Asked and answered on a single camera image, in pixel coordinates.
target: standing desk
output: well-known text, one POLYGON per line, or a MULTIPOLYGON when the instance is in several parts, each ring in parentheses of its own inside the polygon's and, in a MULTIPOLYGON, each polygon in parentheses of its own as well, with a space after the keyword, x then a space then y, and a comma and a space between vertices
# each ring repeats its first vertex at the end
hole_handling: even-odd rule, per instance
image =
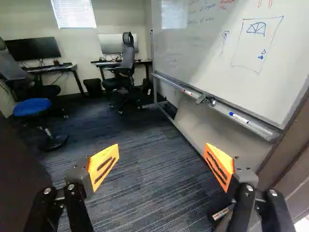
POLYGON ((27 73, 38 75, 40 78, 39 80, 42 82, 42 74, 43 73, 49 73, 54 71, 59 72, 72 72, 74 75, 74 78, 76 80, 76 83, 78 85, 79 91, 81 92, 82 96, 84 96, 84 90, 81 84, 81 81, 78 77, 78 74, 76 72, 77 70, 77 64, 69 65, 69 66, 44 66, 44 67, 36 67, 36 68, 27 68, 25 71, 27 73))
MULTIPOLYGON (((98 68, 100 68, 100 72, 101 72, 101 76, 102 79, 104 80, 104 68, 106 67, 115 67, 115 66, 119 66, 121 64, 121 62, 117 62, 117 61, 92 61, 92 64, 94 64, 95 66, 97 66, 98 68)), ((152 65, 152 60, 144 60, 144 61, 135 61, 134 64, 135 65, 141 65, 143 64, 146 68, 146 79, 149 80, 149 65, 152 65)))

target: metal bolt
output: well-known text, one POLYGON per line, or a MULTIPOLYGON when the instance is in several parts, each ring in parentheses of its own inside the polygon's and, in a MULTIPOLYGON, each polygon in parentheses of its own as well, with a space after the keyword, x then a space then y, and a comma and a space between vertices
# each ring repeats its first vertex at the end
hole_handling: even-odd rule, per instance
POLYGON ((47 195, 48 193, 50 193, 50 191, 51 191, 51 188, 46 188, 46 189, 44 190, 44 194, 47 195))
POLYGON ((70 185, 68 186, 68 190, 72 191, 74 187, 75 187, 74 184, 70 184, 70 185))
POLYGON ((273 195, 274 197, 277 197, 277 196, 278 196, 278 194, 276 193, 275 190, 270 190, 270 193, 271 193, 271 195, 273 195))
POLYGON ((253 191, 253 188, 252 188, 252 186, 250 186, 250 185, 247 185, 246 187, 247 187, 247 190, 249 190, 250 192, 252 192, 252 191, 253 191))

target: black trash can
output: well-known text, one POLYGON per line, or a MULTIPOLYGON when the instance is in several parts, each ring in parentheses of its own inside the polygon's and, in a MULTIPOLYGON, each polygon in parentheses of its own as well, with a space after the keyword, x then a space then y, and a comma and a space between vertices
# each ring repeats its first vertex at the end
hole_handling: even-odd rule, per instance
POLYGON ((84 80, 84 85, 87 88, 89 97, 97 98, 102 96, 101 79, 86 79, 84 80))

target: orange tag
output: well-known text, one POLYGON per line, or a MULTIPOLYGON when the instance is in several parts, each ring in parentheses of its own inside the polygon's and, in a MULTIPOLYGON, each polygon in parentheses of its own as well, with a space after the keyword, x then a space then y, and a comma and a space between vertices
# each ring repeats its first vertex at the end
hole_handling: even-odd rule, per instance
POLYGON ((233 158, 211 144, 205 144, 203 158, 219 181, 221 187, 227 192, 234 173, 233 158))
POLYGON ((118 144, 112 145, 89 158, 88 172, 94 192, 118 160, 118 144))

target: whiteboard marker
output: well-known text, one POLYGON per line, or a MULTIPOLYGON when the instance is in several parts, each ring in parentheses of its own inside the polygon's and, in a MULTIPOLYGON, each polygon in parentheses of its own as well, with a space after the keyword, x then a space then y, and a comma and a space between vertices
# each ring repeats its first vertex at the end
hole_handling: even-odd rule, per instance
POLYGON ((232 117, 238 119, 239 121, 243 122, 243 123, 246 123, 246 124, 249 123, 249 121, 248 121, 247 119, 245 119, 245 118, 243 118, 243 117, 241 117, 241 116, 239 116, 239 115, 236 115, 236 114, 234 114, 233 112, 230 112, 230 115, 231 115, 232 117))

